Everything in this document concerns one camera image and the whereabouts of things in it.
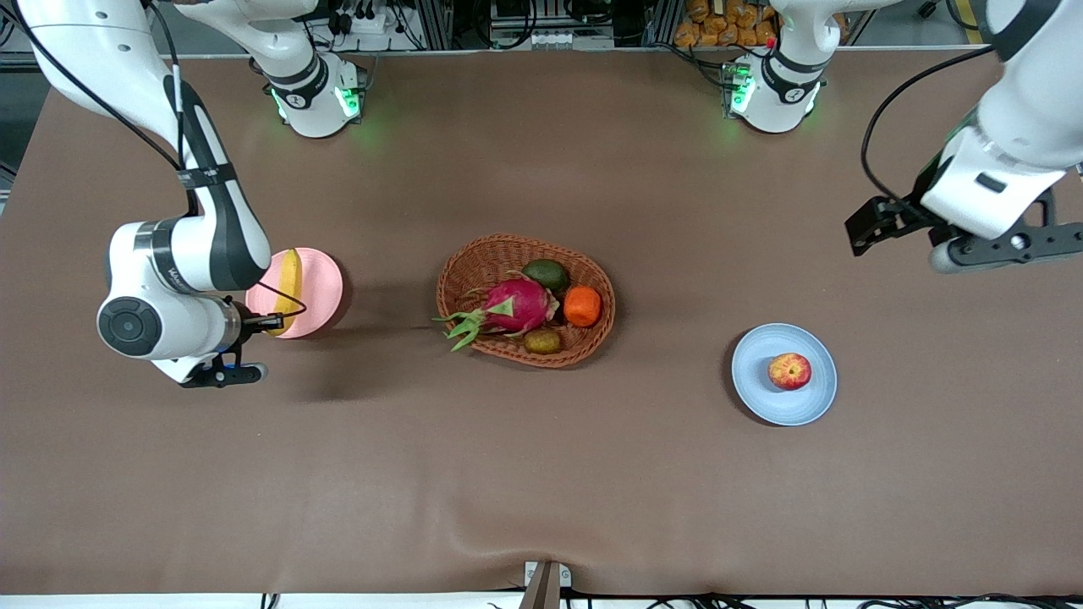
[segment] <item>green indicator light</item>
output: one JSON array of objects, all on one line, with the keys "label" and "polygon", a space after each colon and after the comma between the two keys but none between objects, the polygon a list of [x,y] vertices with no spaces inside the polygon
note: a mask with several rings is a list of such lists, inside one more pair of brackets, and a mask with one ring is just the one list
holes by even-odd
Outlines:
[{"label": "green indicator light", "polygon": [[748,100],[752,99],[752,94],[755,92],[756,79],[751,76],[745,77],[745,81],[733,93],[732,109],[734,112],[744,112],[748,107]]},{"label": "green indicator light", "polygon": [[335,96],[339,100],[339,105],[342,106],[342,112],[347,116],[353,117],[357,116],[357,94],[353,91],[335,88]]},{"label": "green indicator light", "polygon": [[278,92],[272,89],[271,96],[274,98],[274,103],[278,106],[278,116],[280,116],[283,120],[286,120],[286,111],[282,107],[282,99],[278,98]]}]

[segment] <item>cable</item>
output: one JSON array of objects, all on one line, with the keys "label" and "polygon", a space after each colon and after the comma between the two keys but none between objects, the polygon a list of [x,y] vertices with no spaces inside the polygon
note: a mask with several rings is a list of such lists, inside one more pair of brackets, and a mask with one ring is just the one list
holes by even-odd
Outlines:
[{"label": "cable", "polygon": [[707,82],[710,82],[712,85],[714,85],[715,87],[718,87],[719,89],[731,89],[731,90],[734,89],[734,87],[732,85],[726,85],[725,82],[719,81],[715,77],[710,76],[710,74],[707,72],[707,68],[710,68],[710,69],[721,69],[722,68],[722,64],[720,64],[720,63],[714,63],[714,62],[707,62],[707,61],[704,61],[704,60],[701,60],[701,59],[696,57],[693,54],[691,47],[689,48],[687,54],[684,52],[682,52],[680,49],[678,49],[677,47],[674,47],[673,44],[670,44],[668,42],[651,42],[650,44],[648,44],[648,47],[658,47],[658,48],[662,48],[662,49],[666,49],[670,53],[673,53],[673,54],[677,55],[678,57],[680,57],[681,61],[683,61],[684,63],[689,63],[689,64],[694,65],[696,72],[700,73],[700,76],[702,76],[703,78],[705,78],[707,80]]},{"label": "cable", "polygon": [[572,0],[564,0],[564,12],[567,16],[585,25],[602,25],[613,21],[613,4],[609,7],[609,12],[603,15],[584,15],[572,9]]},{"label": "cable", "polygon": [[720,68],[720,67],[722,67],[722,64],[720,64],[720,63],[714,63],[714,62],[708,62],[708,61],[705,61],[705,60],[696,59],[695,56],[693,56],[691,54],[691,52],[684,53],[683,51],[681,51],[680,49],[678,49],[677,47],[674,47],[673,44],[670,44],[668,42],[651,42],[650,44],[648,44],[648,47],[657,47],[657,48],[661,48],[661,49],[666,49],[667,51],[669,51],[670,53],[677,55],[684,63],[688,63],[688,64],[690,64],[692,62],[699,62],[700,65],[702,65],[704,67],[713,67],[713,68]]},{"label": "cable", "polygon": [[376,52],[376,59],[373,60],[373,70],[368,73],[368,78],[365,79],[365,86],[361,88],[362,93],[367,93],[368,90],[373,88],[373,85],[376,83],[376,70],[380,67],[380,53],[382,53],[382,51]]},{"label": "cable", "polygon": [[[166,44],[169,47],[169,61],[173,64],[173,112],[177,113],[177,165],[181,168],[184,164],[184,104],[181,101],[181,62],[177,59],[177,46],[173,43],[173,35],[169,31],[169,24],[166,23],[165,15],[158,10],[158,5],[151,3],[151,10],[158,17],[161,30],[166,35]],[[185,217],[194,218],[199,216],[199,202],[196,199],[195,191],[184,191],[188,199],[188,210]]]},{"label": "cable", "polygon": [[406,35],[406,40],[409,40],[410,44],[414,46],[418,51],[425,51],[425,44],[421,44],[421,39],[414,34],[414,28],[410,27],[409,21],[406,20],[406,11],[399,0],[390,0],[388,5],[391,7],[391,12],[394,13],[395,18],[403,26],[403,34]]},{"label": "cable", "polygon": [[958,7],[955,4],[955,0],[944,0],[944,4],[948,5],[948,14],[951,15],[951,18],[956,24],[958,24],[960,27],[962,27],[963,29],[969,29],[969,30],[973,30],[973,31],[977,31],[978,30],[978,25],[977,24],[968,24],[968,23],[966,23],[966,22],[963,21],[963,15],[958,14]]},{"label": "cable", "polygon": [[726,88],[726,86],[722,85],[720,80],[710,76],[710,74],[707,73],[707,69],[703,66],[703,63],[695,57],[695,53],[692,52],[691,47],[688,48],[688,54],[691,55],[692,57],[692,65],[695,66],[695,69],[700,70],[700,76],[702,76],[707,82],[710,82],[712,85],[718,87],[719,89]]},{"label": "cable", "polygon": [[537,27],[538,24],[538,9],[537,5],[534,4],[534,0],[523,0],[522,34],[519,35],[519,38],[516,39],[514,42],[512,42],[507,47],[497,42],[493,42],[493,40],[488,37],[488,35],[482,30],[482,25],[485,22],[488,22],[490,24],[493,23],[491,16],[481,14],[481,8],[484,1],[485,0],[474,0],[472,17],[474,21],[474,34],[478,35],[478,38],[481,39],[482,43],[484,43],[485,47],[498,51],[507,51],[509,49],[514,49],[516,47],[521,46],[523,42],[530,40],[531,36],[534,35],[534,28]]},{"label": "cable", "polygon": [[11,29],[8,30],[8,35],[3,37],[3,40],[0,40],[0,47],[6,44],[8,41],[11,40],[11,35],[15,34],[15,24],[6,16],[4,16],[3,21],[0,22],[0,35],[3,35],[3,30],[5,27],[8,27],[9,24],[11,25]]},{"label": "cable", "polygon": [[318,49],[323,47],[328,51],[330,50],[331,43],[323,36],[319,37],[319,42],[316,42],[315,36],[312,34],[312,29],[309,27],[309,22],[301,22],[301,23],[304,24],[304,34],[308,35],[309,43],[312,44],[313,49]]},{"label": "cable", "polygon": [[748,47],[745,47],[744,44],[730,44],[730,47],[736,47],[738,49],[741,49],[745,53],[748,53],[749,55],[759,57],[761,60],[766,60],[766,59],[768,59],[770,56],[768,54],[760,55],[759,53],[757,53],[756,51],[753,51],[752,49],[749,49]]},{"label": "cable", "polygon": [[960,607],[970,605],[971,602],[1013,602],[1017,605],[1029,605],[1038,609],[1056,609],[1056,605],[1047,602],[1044,599],[1035,597],[1025,597],[1025,596],[1012,596],[1009,594],[983,594],[981,596],[975,596],[973,598],[966,598],[957,600],[955,602],[944,602],[939,598],[929,599],[899,599],[898,601],[889,600],[866,600],[858,606],[858,609],[871,609],[872,607],[885,607],[887,609],[958,609]]},{"label": "cable", "polygon": [[280,594],[262,594],[260,595],[260,609],[274,609],[278,606],[278,599],[282,598]]},{"label": "cable", "polygon": [[26,21],[23,20],[23,12],[18,10],[18,3],[16,2],[15,4],[13,4],[13,7],[15,9],[14,12],[10,11],[3,4],[0,4],[0,12],[3,12],[3,14],[8,15],[9,18],[11,18],[12,21],[14,21],[14,23],[19,27],[19,29],[23,30],[23,34],[25,34],[26,37],[30,40],[30,44],[34,44],[38,49],[38,52],[41,53],[47,60],[49,60],[49,63],[53,64],[53,67],[56,68],[56,72],[61,73],[65,78],[67,78],[68,80],[70,80],[73,85],[75,85],[88,98],[90,98],[91,100],[93,100],[94,103],[96,103],[97,105],[102,106],[102,108],[105,112],[109,113],[109,116],[112,116],[113,118],[116,118],[117,120],[120,121],[121,125],[123,125],[125,127],[127,127],[128,129],[130,129],[132,131],[132,133],[135,133],[136,135],[139,135],[139,138],[141,140],[143,140],[144,142],[146,142],[146,144],[148,146],[151,146],[152,148],[154,148],[154,151],[156,153],[158,153],[159,155],[161,155],[161,158],[165,158],[166,163],[168,163],[170,167],[172,167],[173,169],[175,169],[178,171],[180,171],[182,169],[181,166],[178,165],[175,160],[173,160],[172,156],[169,153],[167,153],[161,146],[159,146],[157,142],[155,142],[154,140],[152,140],[139,127],[135,127],[135,125],[133,125],[132,121],[130,121],[127,118],[125,118],[123,115],[121,115],[113,106],[110,106],[109,104],[107,104],[105,102],[105,100],[103,100],[96,93],[94,93],[89,88],[87,88],[87,86],[83,85],[81,80],[79,80],[78,78],[76,78],[75,75],[73,75],[70,72],[68,72],[68,69],[66,67],[64,67],[58,61],[56,61],[56,57],[54,57],[53,54],[50,53],[48,49],[45,49],[45,47],[41,43],[40,40],[38,40],[38,37],[34,34],[34,31],[30,29],[30,27],[26,24]]},{"label": "cable", "polygon": [[297,304],[298,307],[301,308],[299,311],[291,311],[289,313],[282,313],[283,319],[292,318],[293,315],[300,315],[301,313],[303,313],[303,312],[305,312],[305,311],[309,310],[309,307],[304,302],[301,302],[300,300],[298,300],[297,298],[293,298],[292,296],[286,294],[285,291],[280,291],[278,288],[271,287],[271,286],[269,286],[268,284],[265,284],[263,282],[256,282],[256,285],[259,285],[263,289],[270,289],[271,291],[277,294],[278,296],[282,296],[286,300],[289,300],[293,304]]},{"label": "cable", "polygon": [[887,109],[887,106],[889,106],[891,102],[895,101],[896,98],[898,98],[900,94],[902,94],[903,91],[909,89],[911,85],[917,82],[918,80],[922,80],[926,76],[936,74],[941,69],[961,64],[963,62],[973,60],[975,57],[980,57],[981,55],[991,52],[993,52],[993,48],[990,46],[983,49],[970,51],[969,53],[963,53],[962,55],[958,55],[956,57],[952,57],[948,61],[940,62],[939,64],[932,67],[923,69],[922,72],[910,77],[905,82],[897,87],[895,91],[891,91],[891,93],[883,102],[880,102],[879,107],[876,108],[876,112],[873,113],[872,118],[869,119],[869,126],[865,127],[865,137],[861,140],[861,169],[864,170],[865,177],[869,178],[869,181],[872,182],[873,185],[879,190],[879,192],[884,193],[884,196],[888,197],[889,199],[896,203],[902,202],[902,198],[899,195],[897,195],[891,189],[887,187],[887,185],[884,184],[884,182],[882,182],[879,178],[876,177],[875,173],[873,173],[872,168],[869,166],[869,141],[873,137],[873,129],[876,128],[876,122],[879,120],[880,115],[884,114],[884,111]]}]

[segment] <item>fruit basket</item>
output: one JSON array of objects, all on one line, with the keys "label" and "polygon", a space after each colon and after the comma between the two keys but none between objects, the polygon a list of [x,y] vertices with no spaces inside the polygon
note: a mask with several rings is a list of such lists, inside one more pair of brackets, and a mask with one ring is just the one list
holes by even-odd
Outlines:
[{"label": "fruit basket", "polygon": [[[613,284],[601,267],[583,254],[558,245],[509,234],[488,235],[467,244],[447,260],[436,282],[440,315],[477,309],[485,302],[484,294],[477,291],[478,288],[490,288],[508,278],[508,271],[519,270],[539,258],[556,260],[567,271],[572,285],[591,287],[601,296],[598,322],[590,327],[551,324],[560,333],[563,350],[559,353],[531,353],[521,340],[500,335],[479,336],[470,347],[482,353],[545,368],[560,368],[583,361],[613,329],[616,298]],[[447,323],[448,331],[453,326],[452,322]]]}]

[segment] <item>apple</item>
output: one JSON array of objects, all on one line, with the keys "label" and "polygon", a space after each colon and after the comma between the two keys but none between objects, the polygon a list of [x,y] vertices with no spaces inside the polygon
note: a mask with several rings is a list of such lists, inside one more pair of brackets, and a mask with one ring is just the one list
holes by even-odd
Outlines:
[{"label": "apple", "polygon": [[805,387],[812,379],[812,364],[805,355],[783,353],[768,364],[767,376],[779,389],[793,391]]}]

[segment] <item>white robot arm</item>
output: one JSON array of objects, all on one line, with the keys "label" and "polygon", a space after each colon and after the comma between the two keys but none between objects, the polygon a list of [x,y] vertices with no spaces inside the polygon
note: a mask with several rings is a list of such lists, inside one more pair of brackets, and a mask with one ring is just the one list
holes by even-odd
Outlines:
[{"label": "white robot arm", "polygon": [[777,43],[736,63],[729,112],[768,133],[797,127],[820,91],[820,75],[838,49],[835,13],[869,11],[899,0],[771,0],[782,17]]},{"label": "white robot arm", "polygon": [[305,138],[326,138],[360,120],[364,72],[334,53],[317,53],[292,17],[317,0],[172,0],[184,16],[229,36],[271,82],[278,113]]},{"label": "white robot arm", "polygon": [[[270,264],[270,245],[203,102],[178,79],[179,69],[170,73],[158,57],[140,2],[34,0],[18,9],[42,73],[61,93],[113,114],[74,78],[129,122],[182,142],[178,177],[203,208],[203,215],[190,208],[182,217],[133,222],[114,233],[109,294],[97,315],[102,339],[119,353],[152,361],[183,386],[259,380],[265,367],[242,365],[240,345],[256,332],[280,327],[282,316],[256,316],[230,298],[200,293],[256,285]],[[222,361],[225,352],[235,354],[233,365]]]},{"label": "white robot arm", "polygon": [[[943,273],[1083,251],[1083,224],[1057,224],[1051,186],[1083,163],[1083,2],[989,0],[978,21],[1004,76],[951,133],[909,195],[870,199],[846,222],[854,256],[928,228]],[[1043,208],[1042,225],[1023,212]]]}]

